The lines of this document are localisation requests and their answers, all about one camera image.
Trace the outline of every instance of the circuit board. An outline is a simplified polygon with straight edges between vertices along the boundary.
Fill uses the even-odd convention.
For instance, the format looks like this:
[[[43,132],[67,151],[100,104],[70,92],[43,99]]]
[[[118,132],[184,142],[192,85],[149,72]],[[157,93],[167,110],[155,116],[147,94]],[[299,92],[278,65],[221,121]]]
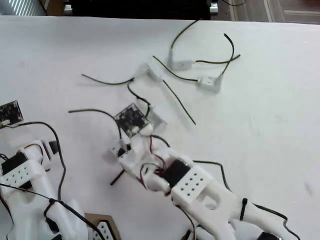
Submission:
[[[3,128],[3,124],[16,124],[23,121],[18,101],[12,101],[0,106],[0,129]]]
[[[114,119],[129,138],[132,138],[150,123],[134,103],[119,112]]]

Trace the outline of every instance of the floor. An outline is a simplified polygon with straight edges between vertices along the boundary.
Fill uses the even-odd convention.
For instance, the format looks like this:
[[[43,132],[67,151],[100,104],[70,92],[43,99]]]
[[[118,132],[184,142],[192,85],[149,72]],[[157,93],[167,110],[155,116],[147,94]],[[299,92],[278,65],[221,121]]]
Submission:
[[[218,6],[219,14],[212,16],[212,20],[320,24],[320,0],[246,0],[242,6],[220,1]]]

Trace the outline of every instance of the white connector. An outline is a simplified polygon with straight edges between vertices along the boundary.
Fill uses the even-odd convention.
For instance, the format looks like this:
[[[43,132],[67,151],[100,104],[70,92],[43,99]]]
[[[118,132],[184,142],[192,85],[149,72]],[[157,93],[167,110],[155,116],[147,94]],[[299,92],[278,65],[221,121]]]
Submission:
[[[170,49],[168,65],[172,70],[175,70],[175,71],[189,70],[192,68],[193,64],[194,64],[194,61],[192,60],[175,61],[174,51],[173,49]]]
[[[10,124],[10,120],[4,120],[2,122],[0,122],[0,127],[5,126],[5,125],[9,125]]]
[[[157,62],[153,57],[151,57],[148,62],[146,63],[148,67],[148,74],[149,76],[157,83],[161,83],[163,81],[163,76],[164,72]]]
[[[198,80],[198,85],[202,89],[219,93],[221,90],[222,78],[223,74],[220,74],[218,77],[205,75]]]

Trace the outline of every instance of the cable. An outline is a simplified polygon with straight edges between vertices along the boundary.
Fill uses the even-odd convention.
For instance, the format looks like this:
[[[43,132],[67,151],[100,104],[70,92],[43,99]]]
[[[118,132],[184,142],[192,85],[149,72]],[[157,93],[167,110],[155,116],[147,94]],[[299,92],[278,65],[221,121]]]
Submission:
[[[134,81],[134,78],[132,78],[132,81],[130,81],[128,84],[127,84],[127,88],[128,88],[128,90],[130,91],[130,93],[132,93],[137,99],[139,99],[139,100],[141,100],[141,101],[143,101],[143,102],[145,102],[146,104],[147,104],[147,106],[148,106],[148,108],[147,108],[147,110],[146,110],[146,114],[145,114],[145,117],[147,118],[148,117],[148,115],[149,115],[149,112],[150,112],[150,102],[147,100],[147,99],[145,99],[145,98],[143,98],[143,97],[140,97],[138,94],[136,94],[135,92],[133,92],[132,90],[131,90],[131,88],[130,88],[130,84],[131,84],[131,82],[133,82]]]
[[[101,83],[101,84],[106,84],[106,85],[113,85],[113,86],[130,83],[130,82],[132,82],[132,81],[135,79],[135,78],[133,77],[133,78],[127,80],[127,81],[112,83],[112,82],[105,82],[105,81],[97,80],[97,79],[95,79],[95,78],[93,78],[93,77],[91,77],[91,76],[85,75],[85,74],[83,74],[83,73],[82,73],[81,75],[84,76],[84,77],[86,77],[86,78],[88,78],[88,79],[91,79],[91,80],[93,80],[93,81],[95,81],[95,82],[98,82],[98,83]]]
[[[238,6],[245,5],[247,0],[244,0],[243,3],[238,3],[238,4],[232,4],[232,3],[227,2],[226,0],[221,0],[221,1],[224,2],[225,4],[228,4],[229,6],[238,7]]]
[[[144,163],[144,164],[142,164],[141,165],[141,168],[140,168],[140,182],[141,182],[141,184],[143,185],[143,187],[145,188],[145,189],[147,189],[147,190],[150,190],[149,188],[148,188],[148,186],[145,184],[145,181],[144,181],[144,178],[143,178],[143,174],[142,174],[142,170],[144,169],[144,167],[145,167],[145,165],[153,165],[153,166],[156,166],[158,169],[160,169],[160,170],[164,170],[162,167],[160,167],[160,166],[158,166],[158,165],[156,165],[156,164],[154,164],[154,163],[150,163],[150,162],[147,162],[147,163]]]
[[[9,158],[7,157],[7,155],[3,154],[3,153],[0,153],[0,159],[3,159],[5,161],[8,161]]]
[[[178,76],[177,74],[175,74],[174,72],[172,72],[162,61],[160,61],[156,56],[152,56],[155,60],[157,60],[169,73],[171,73],[173,76],[175,76],[178,79],[182,79],[182,80],[187,80],[187,81],[191,81],[191,82],[198,82],[197,79],[192,79],[192,78],[185,78],[182,76]]]
[[[272,209],[270,209],[270,208],[267,208],[267,207],[265,207],[265,206],[261,206],[261,205],[258,205],[258,204],[254,204],[254,205],[255,205],[258,209],[264,210],[264,211],[266,211],[266,212],[268,212],[268,213],[277,215],[278,217],[284,219],[284,221],[283,221],[283,227],[284,227],[289,233],[291,233],[293,236],[295,236],[298,240],[300,240],[300,237],[299,237],[296,233],[294,233],[293,231],[291,231],[291,230],[287,227],[287,221],[288,221],[288,217],[287,217],[287,216],[283,215],[283,214],[280,213],[280,212],[277,212],[277,211],[275,211],[275,210],[272,210]]]
[[[117,121],[115,120],[114,116],[112,116],[110,113],[106,112],[106,111],[102,111],[99,109],[94,109],[94,108],[84,108],[84,109],[75,109],[75,110],[70,110],[68,111],[68,113],[72,114],[72,113],[80,113],[80,112],[98,112],[98,113],[103,113],[108,115],[110,118],[112,118],[118,128],[118,132],[119,132],[119,138],[120,140],[122,139],[122,134],[121,134],[121,129],[120,126],[118,125]]]
[[[224,170],[224,166],[219,163],[219,162],[216,162],[216,161],[194,161],[195,163],[198,163],[198,164],[213,164],[213,165],[218,165],[220,168],[221,168],[221,173],[222,173],[222,179],[223,179],[223,183],[224,183],[224,186],[230,191],[230,187],[227,183],[227,178],[226,178],[226,175],[225,175],[225,170]]]
[[[232,55],[231,55],[231,57],[230,57],[230,60],[229,60],[228,63],[226,64],[224,70],[222,71],[222,74],[224,74],[225,71],[227,70],[227,68],[229,67],[229,64],[230,64],[230,62],[231,62],[231,60],[232,60],[232,58],[234,57],[234,54],[235,54],[235,46],[234,46],[234,43],[232,42],[231,38],[230,38],[227,34],[225,34],[225,33],[224,33],[223,35],[226,37],[226,39],[228,39],[228,41],[229,41],[230,44],[231,44],[231,47],[232,47]]]
[[[200,164],[214,164],[214,165],[220,166],[220,168],[221,168],[221,173],[222,173],[223,183],[224,183],[225,187],[226,187],[230,192],[232,192],[231,189],[230,189],[230,187],[229,187],[229,185],[228,185],[228,183],[227,183],[227,179],[226,179],[224,167],[223,167],[223,165],[222,165],[221,163],[219,163],[219,162],[214,162],[214,161],[194,161],[194,162],[195,162],[195,163],[200,163]],[[266,212],[268,212],[268,213],[274,214],[274,215],[276,215],[276,216],[284,219],[284,221],[283,221],[283,226],[284,226],[284,228],[285,228],[290,234],[292,234],[293,236],[295,236],[298,240],[301,240],[300,237],[299,237],[296,233],[294,233],[292,230],[290,230],[290,229],[287,227],[287,221],[288,221],[288,217],[287,217],[287,216],[283,215],[283,214],[280,213],[280,212],[277,212],[277,211],[275,211],[275,210],[272,210],[272,209],[270,209],[270,208],[267,208],[267,207],[265,207],[265,206],[261,206],[261,205],[255,204],[255,203],[253,203],[253,205],[255,205],[257,208],[259,208],[259,209],[261,209],[261,210],[263,210],[263,211],[266,211]]]
[[[162,142],[164,142],[164,144],[165,144],[168,148],[170,148],[169,143],[168,143],[164,138],[162,138],[161,136],[151,134],[149,137],[152,137],[152,138],[161,140]]]
[[[231,59],[231,62],[238,59],[241,56],[241,54],[238,54],[234,58]],[[205,64],[227,64],[230,60],[228,61],[206,61],[206,60],[196,60],[196,63],[205,63]]]
[[[21,190],[23,192],[28,192],[28,193],[35,194],[35,195],[41,196],[43,198],[46,198],[46,199],[49,200],[49,206],[53,205],[56,202],[60,203],[67,210],[69,210],[71,213],[73,213],[77,218],[79,218],[81,221],[83,221],[85,224],[87,224],[89,227],[91,227],[93,230],[95,230],[102,240],[105,239],[104,236],[102,235],[102,233],[100,232],[100,230],[92,222],[90,222],[88,219],[83,217],[80,213],[78,213],[76,210],[74,210],[71,206],[69,206],[68,204],[64,203],[63,201],[57,200],[57,199],[53,199],[53,198],[49,198],[49,197],[47,197],[45,195],[42,195],[40,193],[37,193],[37,192],[34,192],[34,191],[30,191],[30,190],[27,190],[27,189],[23,189],[23,188],[20,188],[20,187],[14,187],[14,186],[10,186],[10,185],[3,184],[3,183],[0,183],[0,186],[4,186],[4,187],[7,187],[7,188],[12,188],[12,189],[16,189],[16,190]]]
[[[151,153],[152,155],[154,155],[154,156],[156,156],[158,159],[160,159],[160,161],[162,162],[162,168],[163,168],[163,169],[166,169],[166,162],[165,162],[165,160],[164,160],[162,157],[160,157],[159,155],[153,153],[153,151],[152,151],[152,136],[150,136],[149,150],[150,150],[150,153]]]
[[[176,43],[176,41],[178,40],[178,38],[181,36],[181,34],[183,34],[188,28],[190,28],[193,24],[195,24],[196,22],[198,22],[200,19],[193,21],[192,23],[190,23],[188,26],[186,26],[181,32],[179,32],[179,34],[174,38],[173,42],[171,43],[171,49],[174,48],[174,45]]]
[[[122,170],[122,171],[112,180],[112,182],[110,183],[110,185],[113,186],[113,185],[118,181],[118,179],[119,179],[125,172],[126,172],[125,170]]]
[[[30,122],[20,123],[20,124],[18,124],[16,126],[10,126],[10,125],[5,125],[5,126],[8,127],[8,128],[11,128],[11,129],[15,129],[17,127],[33,125],[33,124],[45,125],[54,134],[54,137],[55,137],[55,140],[56,140],[56,145],[57,145],[58,152],[59,152],[61,165],[63,167],[63,173],[62,173],[61,180],[60,180],[60,183],[59,183],[59,186],[58,186],[58,194],[57,194],[58,200],[61,200],[61,188],[62,188],[62,184],[64,183],[64,180],[65,180],[65,176],[66,176],[66,173],[67,173],[67,168],[66,168],[66,165],[65,165],[64,157],[62,156],[62,150],[61,150],[61,145],[60,145],[60,141],[59,141],[58,135],[57,135],[56,131],[53,129],[53,127],[50,126],[49,124],[45,123],[45,122],[42,122],[42,121],[30,121]]]
[[[193,120],[193,118],[190,116],[190,114],[188,113],[188,111],[186,110],[185,106],[182,104],[182,102],[180,101],[179,97],[177,96],[177,94],[175,94],[175,92],[171,89],[171,87],[168,85],[168,83],[166,83],[165,80],[162,80],[163,83],[168,87],[168,89],[172,92],[172,94],[175,96],[175,98],[178,100],[178,102],[180,103],[181,107],[183,108],[183,110],[185,111],[185,113],[188,115],[188,117],[191,119],[191,121],[193,122],[194,125],[196,125],[196,122]]]
[[[180,209],[184,215],[190,220],[192,228],[193,228],[193,240],[196,240],[196,226],[194,224],[194,222],[192,221],[191,217],[185,212],[185,210],[183,210],[179,205],[175,205],[178,209]]]

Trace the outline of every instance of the robotic hand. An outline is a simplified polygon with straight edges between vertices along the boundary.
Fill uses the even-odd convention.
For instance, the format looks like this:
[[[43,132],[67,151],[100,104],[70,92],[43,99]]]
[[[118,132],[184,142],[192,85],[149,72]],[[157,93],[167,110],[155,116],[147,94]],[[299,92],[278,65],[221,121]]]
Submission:
[[[143,145],[142,137],[134,137],[129,149],[123,150],[118,145],[113,148],[113,153],[130,176],[141,182],[147,190],[161,191],[165,196],[171,194],[172,203],[189,214],[216,240],[236,239],[230,225],[234,219],[254,224],[277,236],[277,239],[292,239],[289,232],[274,222],[269,214],[236,196],[229,187],[217,182],[214,176],[188,156],[170,147],[153,151],[152,143],[149,150],[145,151]],[[214,210],[207,208],[205,198],[216,202]]]
[[[56,199],[42,164],[48,158],[48,149],[41,141],[21,146],[16,155],[1,165],[0,183],[15,188],[32,189],[33,192]],[[7,203],[14,223],[8,240],[87,240],[88,229],[84,222],[61,204],[49,205],[47,198],[1,185],[1,195]],[[84,216],[75,200],[68,205]]]

